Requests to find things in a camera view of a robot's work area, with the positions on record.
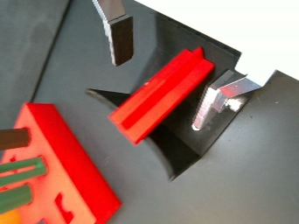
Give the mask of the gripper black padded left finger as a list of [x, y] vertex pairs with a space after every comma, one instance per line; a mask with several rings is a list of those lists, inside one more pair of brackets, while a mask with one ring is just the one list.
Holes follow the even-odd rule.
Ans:
[[103, 21], [112, 64], [117, 67], [133, 56], [133, 18], [127, 15], [123, 0], [92, 0]]

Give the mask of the gripper silver bracket right finger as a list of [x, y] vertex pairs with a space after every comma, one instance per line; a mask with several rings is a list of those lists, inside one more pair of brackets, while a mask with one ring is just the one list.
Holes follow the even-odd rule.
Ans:
[[260, 86], [246, 75], [227, 70], [204, 89], [192, 120], [192, 129], [202, 130], [224, 109], [239, 112], [248, 100], [246, 94], [259, 88]]

